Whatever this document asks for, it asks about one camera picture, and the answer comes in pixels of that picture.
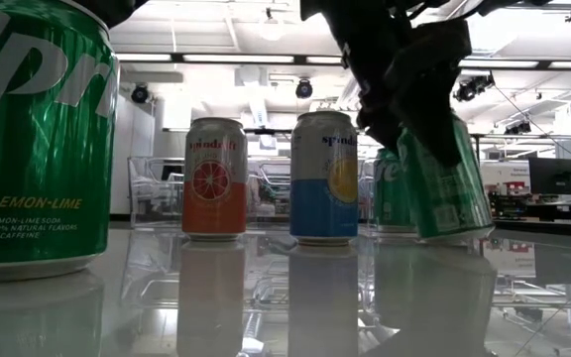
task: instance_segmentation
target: sprite can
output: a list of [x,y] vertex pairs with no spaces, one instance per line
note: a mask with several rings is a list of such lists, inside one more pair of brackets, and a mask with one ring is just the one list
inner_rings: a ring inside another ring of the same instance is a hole
[[374,166],[374,219],[382,232],[414,232],[400,159],[380,149]]
[[494,228],[466,125],[453,121],[462,161],[442,166],[404,129],[398,139],[412,217],[422,238],[484,238]]
[[85,8],[0,1],[0,280],[80,270],[105,250],[117,74]]

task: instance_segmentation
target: blue and white can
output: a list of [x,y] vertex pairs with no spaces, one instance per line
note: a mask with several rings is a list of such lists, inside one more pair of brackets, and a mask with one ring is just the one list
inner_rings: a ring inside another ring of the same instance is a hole
[[289,232],[299,243],[341,245],[357,236],[357,147],[348,115],[298,117],[291,140]]

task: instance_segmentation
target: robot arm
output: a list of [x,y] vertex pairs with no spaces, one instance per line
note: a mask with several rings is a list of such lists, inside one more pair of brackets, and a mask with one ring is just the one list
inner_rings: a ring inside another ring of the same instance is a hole
[[[114,27],[147,0],[75,0]],[[396,151],[400,124],[446,166],[461,160],[455,144],[450,93],[459,62],[472,52],[465,19],[521,0],[484,0],[471,12],[413,28],[410,20],[449,0],[300,0],[302,20],[322,13],[361,88],[358,124]],[[542,6],[551,0],[523,0]],[[411,15],[410,9],[416,8]]]

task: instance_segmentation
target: grapefruit slice graphic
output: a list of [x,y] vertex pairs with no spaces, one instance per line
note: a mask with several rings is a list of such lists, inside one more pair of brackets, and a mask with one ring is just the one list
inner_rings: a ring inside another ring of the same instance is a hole
[[193,172],[193,190],[202,199],[217,199],[228,192],[230,174],[216,161],[204,161]]

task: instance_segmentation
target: reflective table surface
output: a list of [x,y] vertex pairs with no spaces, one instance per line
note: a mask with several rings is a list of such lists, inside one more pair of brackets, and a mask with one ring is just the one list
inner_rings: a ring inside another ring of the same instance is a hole
[[87,271],[0,284],[0,356],[571,356],[568,236],[109,243]]

